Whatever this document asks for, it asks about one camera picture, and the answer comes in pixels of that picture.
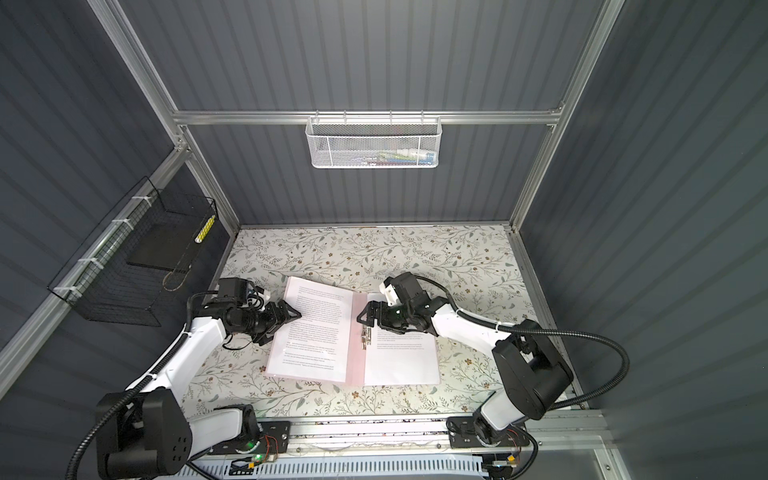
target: table surface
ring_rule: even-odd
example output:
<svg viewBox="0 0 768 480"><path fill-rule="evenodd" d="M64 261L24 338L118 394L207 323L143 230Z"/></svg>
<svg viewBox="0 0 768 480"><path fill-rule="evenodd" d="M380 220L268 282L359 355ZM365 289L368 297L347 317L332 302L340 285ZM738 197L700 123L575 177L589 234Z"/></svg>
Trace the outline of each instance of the table surface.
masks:
<svg viewBox="0 0 768 480"><path fill-rule="evenodd" d="M221 276L247 278L279 299L288 276L376 292L386 277L405 271L447 286L472 312L505 322L535 319L501 225L241 230ZM249 341L238 335L230 346ZM437 346L439 385L366 387L267 378L270 345L237 352L219 347L182 406L188 417L242 403L260 417L472 412L502 387L487 357L445 338Z"/></svg>

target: dark gray corrugated wall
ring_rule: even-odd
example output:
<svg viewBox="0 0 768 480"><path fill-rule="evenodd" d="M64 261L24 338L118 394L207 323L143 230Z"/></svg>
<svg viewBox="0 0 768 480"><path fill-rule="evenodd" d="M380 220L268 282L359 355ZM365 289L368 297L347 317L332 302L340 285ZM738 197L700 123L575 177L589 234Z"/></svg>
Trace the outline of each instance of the dark gray corrugated wall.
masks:
<svg viewBox="0 0 768 480"><path fill-rule="evenodd" d="M0 2L0 346L173 145L88 4Z"/></svg>
<svg viewBox="0 0 768 480"><path fill-rule="evenodd" d="M187 168L179 170L167 189L201 194ZM0 477L62 478L74 448L95 422L98 401L105 393L125 389L170 345L184 324L184 299L208 289L228 240L217 222L179 292L177 315L161 319L160 327L67 315L0 401ZM98 478L95 445L86 453L78 478Z"/></svg>
<svg viewBox="0 0 768 480"><path fill-rule="evenodd" d="M600 0L130 0L181 110L556 108Z"/></svg>
<svg viewBox="0 0 768 480"><path fill-rule="evenodd" d="M558 107L601 0L121 4L182 110L497 111ZM507 220L545 131L445 127L435 169L327 171L300 127L191 129L244 224Z"/></svg>
<svg viewBox="0 0 768 480"><path fill-rule="evenodd" d="M633 478L758 478L768 451L768 2L628 2L522 236L558 326L623 343ZM581 381L617 366L570 345Z"/></svg>
<svg viewBox="0 0 768 480"><path fill-rule="evenodd" d="M508 220L545 125L446 126L440 165L319 169L297 126L190 127L243 224Z"/></svg>
<svg viewBox="0 0 768 480"><path fill-rule="evenodd" d="M87 2L0 2L0 347L99 220L173 145ZM200 194L186 168L169 188ZM208 287L228 236L201 252L191 289ZM0 400L0 478L62 478L106 392L167 348L161 328L72 313ZM97 478L88 453L79 478Z"/></svg>

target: yellow object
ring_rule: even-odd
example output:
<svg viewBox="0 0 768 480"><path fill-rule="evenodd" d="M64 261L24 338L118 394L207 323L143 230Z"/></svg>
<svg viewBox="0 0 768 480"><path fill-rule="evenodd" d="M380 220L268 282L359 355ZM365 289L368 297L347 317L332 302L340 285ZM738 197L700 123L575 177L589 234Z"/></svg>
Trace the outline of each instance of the yellow object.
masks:
<svg viewBox="0 0 768 480"><path fill-rule="evenodd" d="M197 237L195 237L194 242L195 243L203 243L203 239L206 235L208 235L208 232L210 232L210 228L214 225L214 222L216 221L216 215L211 215L208 221L203 226L203 229L200 230L200 232L197 234Z"/></svg>

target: wire mesh basket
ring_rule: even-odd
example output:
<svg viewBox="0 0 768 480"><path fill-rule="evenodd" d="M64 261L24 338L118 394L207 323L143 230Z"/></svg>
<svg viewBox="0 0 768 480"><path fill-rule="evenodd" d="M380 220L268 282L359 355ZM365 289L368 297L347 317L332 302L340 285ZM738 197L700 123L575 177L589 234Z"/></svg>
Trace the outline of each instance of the wire mesh basket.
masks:
<svg viewBox="0 0 768 480"><path fill-rule="evenodd" d="M412 124L306 122L312 165L317 168L434 168L440 119Z"/></svg>
<svg viewBox="0 0 768 480"><path fill-rule="evenodd" d="M77 260L77 275L59 272L48 289L88 320L160 326L184 303L180 288L216 218L213 199L152 190Z"/></svg>

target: paper sheet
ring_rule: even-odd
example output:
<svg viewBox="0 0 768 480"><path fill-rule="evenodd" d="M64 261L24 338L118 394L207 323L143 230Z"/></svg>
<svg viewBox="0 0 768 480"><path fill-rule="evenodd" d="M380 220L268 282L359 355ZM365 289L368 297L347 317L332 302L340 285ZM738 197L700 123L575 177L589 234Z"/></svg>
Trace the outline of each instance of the paper sheet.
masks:
<svg viewBox="0 0 768 480"><path fill-rule="evenodd" d="M370 300L383 300L372 293ZM440 383L435 337L428 333L398 335L375 328L366 350L366 385L434 385Z"/></svg>
<svg viewBox="0 0 768 480"><path fill-rule="evenodd" d="M345 382L353 292L290 277L283 298L302 318L277 331L266 372Z"/></svg>

